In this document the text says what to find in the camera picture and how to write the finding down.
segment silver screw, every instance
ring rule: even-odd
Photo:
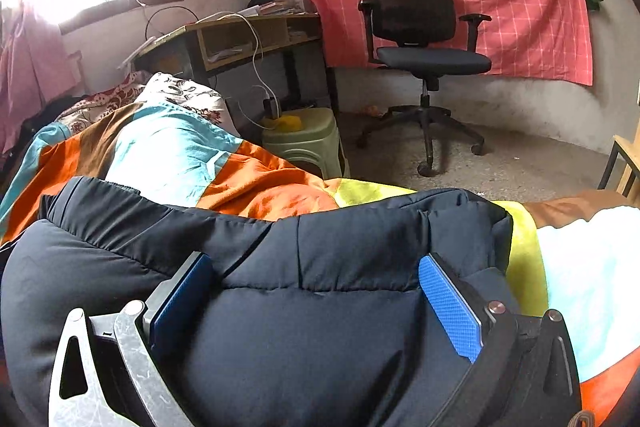
[[[131,301],[124,306],[124,312],[127,315],[138,315],[144,308],[145,303],[143,301]]]
[[[84,317],[84,312],[82,311],[82,308],[75,308],[71,310],[69,313],[69,318],[73,322],[79,321],[82,317]]]
[[[562,314],[558,310],[549,310],[548,312],[546,312],[546,314],[551,320],[553,320],[553,322],[562,321]]]
[[[507,311],[507,307],[500,301],[491,301],[488,307],[489,311],[491,311],[494,315],[502,315],[505,311]]]

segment black office chair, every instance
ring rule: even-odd
[[[491,17],[471,13],[460,17],[469,25],[466,50],[428,48],[432,42],[452,39],[456,33],[456,11],[453,0],[362,0],[358,4],[367,33],[369,62],[384,64],[392,70],[408,71],[422,80],[420,105],[390,107],[378,122],[365,127],[357,146],[367,146],[369,134],[404,121],[417,121],[424,133],[427,160],[418,165],[420,176],[431,176],[433,171],[433,144],[429,125],[439,123],[458,130],[474,140],[471,152],[482,154],[484,138],[457,120],[451,111],[430,105],[430,91],[439,89],[439,79],[445,74],[479,74],[491,70],[491,60],[476,53],[478,27]],[[373,36],[394,41],[398,47],[378,48],[374,55]]]

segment chair base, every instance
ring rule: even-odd
[[[369,135],[372,132],[408,121],[419,123],[422,127],[422,133],[424,134],[424,149],[427,158],[418,165],[418,174],[420,174],[420,176],[428,177],[438,174],[433,170],[433,141],[429,130],[431,123],[439,123],[445,127],[466,134],[475,142],[471,146],[471,152],[476,156],[482,155],[484,137],[458,120],[451,118],[451,111],[449,109],[431,106],[429,104],[428,94],[420,97],[420,105],[396,105],[389,107],[387,113],[379,121],[367,125],[364,128],[356,142],[356,146],[360,149],[365,148],[369,140]]]

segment chair seat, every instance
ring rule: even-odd
[[[378,58],[389,68],[409,71],[417,78],[479,74],[491,70],[489,57],[450,48],[378,48]]]

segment black cable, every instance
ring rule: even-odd
[[[145,26],[145,41],[149,38],[147,36],[148,32],[149,32],[149,25],[151,24],[151,19],[154,18],[154,16],[157,13],[160,13],[163,10],[170,10],[171,8],[182,8],[183,10],[187,10],[187,12],[189,12],[191,15],[193,15],[194,17],[196,17],[196,22],[199,21],[200,19],[198,18],[198,16],[191,10],[189,10],[187,7],[185,6],[166,6],[164,8],[161,8],[159,10],[156,10],[155,12],[153,12],[153,15],[151,17],[149,17],[149,19],[146,20],[146,26]]]

